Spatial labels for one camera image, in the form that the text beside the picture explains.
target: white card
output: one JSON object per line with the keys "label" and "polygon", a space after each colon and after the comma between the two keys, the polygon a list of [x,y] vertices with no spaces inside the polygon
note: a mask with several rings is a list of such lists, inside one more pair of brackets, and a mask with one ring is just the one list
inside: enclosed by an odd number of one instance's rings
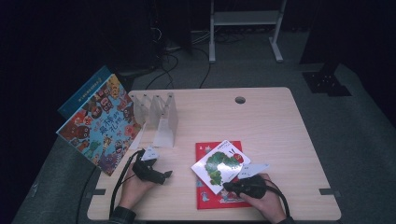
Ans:
{"label": "white card", "polygon": [[239,179],[252,177],[259,172],[267,169],[270,165],[269,164],[244,164],[241,172],[238,174]]}
{"label": "white card", "polygon": [[196,162],[191,169],[218,194],[222,184],[232,181],[250,159],[230,141],[224,140]]}
{"label": "white card", "polygon": [[153,147],[147,147],[145,154],[143,154],[142,161],[154,160],[160,157],[157,151]]}

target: white shelf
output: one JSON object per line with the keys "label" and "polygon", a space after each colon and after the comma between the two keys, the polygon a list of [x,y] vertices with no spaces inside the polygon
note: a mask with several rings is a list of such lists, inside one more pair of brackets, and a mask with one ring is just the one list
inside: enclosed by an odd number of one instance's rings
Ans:
{"label": "white shelf", "polygon": [[215,12],[214,25],[276,24],[279,11]]}

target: right hand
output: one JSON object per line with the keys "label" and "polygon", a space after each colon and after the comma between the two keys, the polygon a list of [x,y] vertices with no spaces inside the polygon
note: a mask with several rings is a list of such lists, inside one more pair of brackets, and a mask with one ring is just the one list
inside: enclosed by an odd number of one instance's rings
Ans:
{"label": "right hand", "polygon": [[[271,180],[268,174],[259,174],[263,179]],[[276,189],[272,183],[266,181],[266,184]],[[271,190],[267,190],[265,195],[260,199],[252,198],[245,193],[239,195],[245,202],[250,203],[253,207],[260,211],[263,217],[265,217],[271,223],[278,223],[286,219],[285,212],[283,211],[282,204],[280,203],[279,196],[273,193]]]}

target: table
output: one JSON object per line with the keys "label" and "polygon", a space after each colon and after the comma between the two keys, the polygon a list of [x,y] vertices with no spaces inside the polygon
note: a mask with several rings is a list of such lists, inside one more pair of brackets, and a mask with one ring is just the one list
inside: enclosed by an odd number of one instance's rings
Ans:
{"label": "table", "polygon": [[[169,90],[133,91],[139,97]],[[337,220],[341,212],[326,175],[287,88],[172,90],[178,127],[175,146],[159,148],[154,169],[173,170],[163,186],[151,190],[136,207],[141,220],[263,220],[254,208],[197,210],[195,197],[195,143],[240,140],[252,163],[269,163],[268,173],[286,196],[296,220]],[[142,136],[140,147],[152,143],[153,130]],[[113,176],[101,174],[88,210],[90,219],[108,219],[109,203],[118,176],[135,150],[129,150]],[[116,204],[120,199],[120,190]]]}

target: left hand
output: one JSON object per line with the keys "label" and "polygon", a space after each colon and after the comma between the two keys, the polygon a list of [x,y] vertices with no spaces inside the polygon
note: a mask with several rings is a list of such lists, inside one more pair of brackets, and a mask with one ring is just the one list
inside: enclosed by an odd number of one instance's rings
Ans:
{"label": "left hand", "polygon": [[124,177],[124,180],[126,181],[122,184],[122,192],[119,203],[119,206],[130,210],[132,210],[132,208],[140,201],[140,199],[142,199],[146,192],[156,186],[156,184],[153,182],[139,179],[139,177],[137,177],[137,175],[135,175],[134,171],[132,170],[133,166],[134,163],[131,163],[128,168],[128,172]]}

